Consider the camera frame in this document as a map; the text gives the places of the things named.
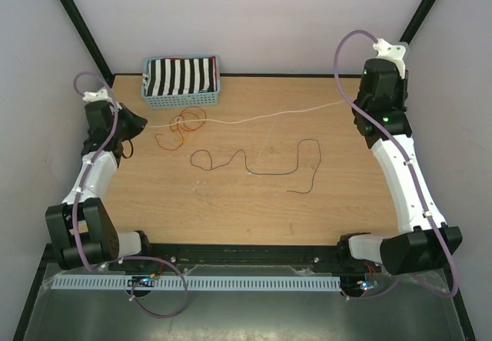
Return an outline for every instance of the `gray metal floor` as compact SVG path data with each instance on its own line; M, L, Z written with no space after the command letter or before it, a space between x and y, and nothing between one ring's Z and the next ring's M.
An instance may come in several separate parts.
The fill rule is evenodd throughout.
M50 265L46 277L59 271ZM206 269L254 273L261 269ZM268 275L275 270L265 269ZM285 269L279 275L285 275ZM191 274L204 274L195 271ZM166 313L182 293L155 291L143 304ZM114 290L42 290L26 334L32 340L462 340L452 300L402 283L387 296L346 302L339 293L191 292L174 319L152 319Z

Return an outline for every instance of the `black corner post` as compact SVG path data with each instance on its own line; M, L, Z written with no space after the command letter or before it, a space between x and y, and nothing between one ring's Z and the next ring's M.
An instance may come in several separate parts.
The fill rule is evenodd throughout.
M99 50L99 47L96 44L94 38L92 37L89 28L85 24L85 21L80 14L80 11L78 10L74 0L60 0L60 2L67 12L68 17L71 19L71 22L74 24L75 29L77 30L78 34L85 44L85 47L87 47L87 50L91 54L92 59L94 59L95 64L98 66L102 77L106 80L106 82L108 82L109 86L112 86L115 80L115 76L109 69L105 58L102 56L102 53Z
M400 41L410 44L435 2L436 0L422 0L414 13L414 17L412 17L403 35L401 36Z

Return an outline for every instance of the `black string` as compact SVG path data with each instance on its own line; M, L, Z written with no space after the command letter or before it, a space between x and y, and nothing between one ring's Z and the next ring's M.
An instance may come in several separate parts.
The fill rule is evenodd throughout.
M125 153L121 152L121 155L124 159L130 159L131 157L133 157L133 143L131 142L131 140L128 140L128 143L130 143L131 151L130 151L130 155L128 156L126 156Z
M214 167L214 161L212 160L212 156L210 154L210 151L206 150L206 149L200 149L199 151L195 151L191 156L190 156L190 164L193 166L193 167L198 167L198 168L201 168L203 171L213 171L217 168L220 168L220 167L225 167L227 166L228 164L230 164L232 162L232 160L234 159L234 157L236 155L238 155L240 152L242 152L244 154L244 167L246 168L246 171L248 171L250 174L256 174L258 176L287 176L288 174L293 174L295 173L298 168L299 168L299 147L301 146L301 144L305 141L314 141L316 144L317 144L317 149L319 151L319 154L320 154L320 160L318 161L317 163L317 166L316 166L316 169L314 170L314 173L313 173L313 177L311 178L311 188L308 190L308 191L296 191L296 190L287 190L288 193L297 193L297 194L309 194L312 190L313 190L313 186L314 186L314 177L316 176L316 173L317 173L317 169L320 167L320 164L321 164L321 146L320 146L320 142L316 139L303 139L301 141L298 142L298 160L296 162L296 166L295 166L295 169L293 169L292 171L290 172L284 172L284 173L280 173L280 174L272 174L272 173L259 173L259 172L254 172L252 170L250 170L250 168L248 167L248 162L247 162L247 155L246 155L246 152L244 151L244 149L239 149L238 151L236 151L234 154L232 154L232 157L231 159L229 160L229 162L227 163L224 163L224 164L219 164L218 166L215 166ZM204 151L205 153L207 153L208 155L208 158L210 159L210 168L203 168L202 166L199 166L197 164L194 164L193 163L193 157L197 154L197 153L201 153L202 151Z

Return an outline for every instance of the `table surface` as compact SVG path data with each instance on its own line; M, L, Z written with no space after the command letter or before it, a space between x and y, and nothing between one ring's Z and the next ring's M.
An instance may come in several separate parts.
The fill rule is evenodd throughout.
M219 105L205 107L209 118L237 121L341 99L332 78L223 77ZM353 98L359 79L343 79ZM316 111L284 114L242 124L207 122L178 145L165 128L182 108L150 109L140 97L141 76L117 76L117 99L148 119L133 140L135 154L122 159L111 179L105 207L117 230L143 230L151 242L333 245L341 234L397 234L397 219L386 180L350 108L336 104ZM299 168L288 176L257 176L239 154L226 167L205 171L190 164L194 151L207 149L214 165L244 149L248 166L262 173L292 171L298 142ZM206 154L194 162L208 167Z

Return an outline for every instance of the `robotic arm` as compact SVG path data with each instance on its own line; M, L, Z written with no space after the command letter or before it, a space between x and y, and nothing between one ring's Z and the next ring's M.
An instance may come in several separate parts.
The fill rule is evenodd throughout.
M404 106L407 99L408 72L405 70L405 45L390 45L383 39L374 44L376 58L366 61L357 100L359 108L368 113L393 135L411 157L428 210L422 207L414 182L401 152L393 141L371 122L354 111L354 123L364 136L387 179L397 211L397 237L379 237L353 233L341 238L341 259L370 260L382 263L393 275L441 268L446 257L427 219L431 214L453 253L462 241L460 229L449 227L427 189L414 150L412 130Z
M74 187L61 204L49 207L45 219L52 239L55 256L64 270L82 266L75 245L71 213L76 194L80 194L77 209L79 223L85 222L87 232L81 233L82 248L89 263L101 263L119 257L145 251L147 237L141 231L119 233L116 231L102 203L112 175L119 167L124 141L138 136L147 120L129 111L123 104L113 110L111 99L105 88L97 93L85 92L85 116L88 121L88 138L82 149L82 167ZM93 161L97 149L110 134L114 112L118 112L118 123L113 138ZM84 178L83 189L79 188Z

